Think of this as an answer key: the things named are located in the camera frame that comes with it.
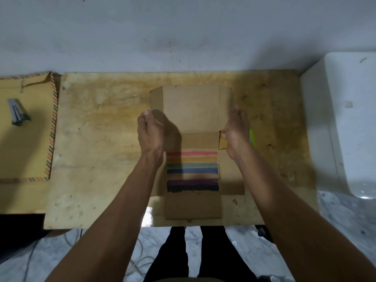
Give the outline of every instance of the marble floor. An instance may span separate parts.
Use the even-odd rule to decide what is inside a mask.
[[[364,200],[341,194],[318,192],[321,215],[350,239],[376,265],[376,200]],[[142,228],[124,281],[142,281],[170,228]],[[257,275],[272,275],[272,281],[293,281],[275,244],[259,237],[254,226],[226,227],[233,245]],[[0,265],[2,282],[42,282],[79,239],[80,230],[73,229],[19,252]],[[190,277],[199,272],[201,261],[200,227],[187,227],[186,252]]]

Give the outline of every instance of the white container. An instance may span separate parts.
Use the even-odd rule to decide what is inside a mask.
[[[301,78],[317,189],[376,198],[376,52],[331,52]]]

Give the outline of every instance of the black pants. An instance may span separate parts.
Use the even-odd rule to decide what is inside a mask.
[[[227,237],[222,226],[202,226],[201,265],[198,277],[228,281],[257,281]],[[172,227],[144,282],[165,278],[188,277],[184,227]]]

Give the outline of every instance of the wooden table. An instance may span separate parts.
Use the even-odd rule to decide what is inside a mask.
[[[64,75],[51,180],[45,186],[18,185],[18,194],[14,193],[2,212],[46,209],[46,229],[89,227],[138,160],[136,118],[148,108],[149,91],[163,85],[206,83],[233,89],[236,102],[249,115],[256,148],[318,210],[298,74],[294,70],[258,70]],[[0,198],[9,189],[1,188]],[[29,194],[35,194],[33,203],[26,204]],[[245,196],[222,196],[222,208],[221,220],[165,220],[163,197],[151,197],[143,225],[262,223],[248,191]]]

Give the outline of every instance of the forearm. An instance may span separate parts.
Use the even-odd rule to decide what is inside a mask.
[[[46,281],[122,281],[156,171],[157,163],[153,154],[145,153],[141,156],[115,199]]]
[[[297,281],[375,278],[372,263],[290,190],[250,145],[236,160],[257,207]]]

